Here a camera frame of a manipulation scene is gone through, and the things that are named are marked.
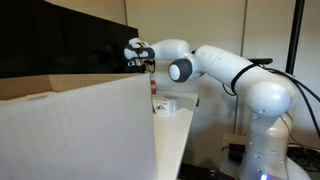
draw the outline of white cardboard box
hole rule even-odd
[[[157,179],[150,76],[0,79],[1,180]]]

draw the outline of white table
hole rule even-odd
[[[178,110],[170,117],[154,114],[157,170],[159,180],[175,180],[182,161],[193,112],[198,102],[196,93],[157,92],[178,97]]]

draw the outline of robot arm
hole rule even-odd
[[[264,117],[276,117],[290,109],[297,91],[290,81],[274,75],[249,60],[213,46],[201,46],[194,53],[183,40],[169,39],[153,45],[138,38],[124,51],[134,58],[171,60],[169,76],[175,82],[196,79],[204,73],[230,87],[249,108]]]

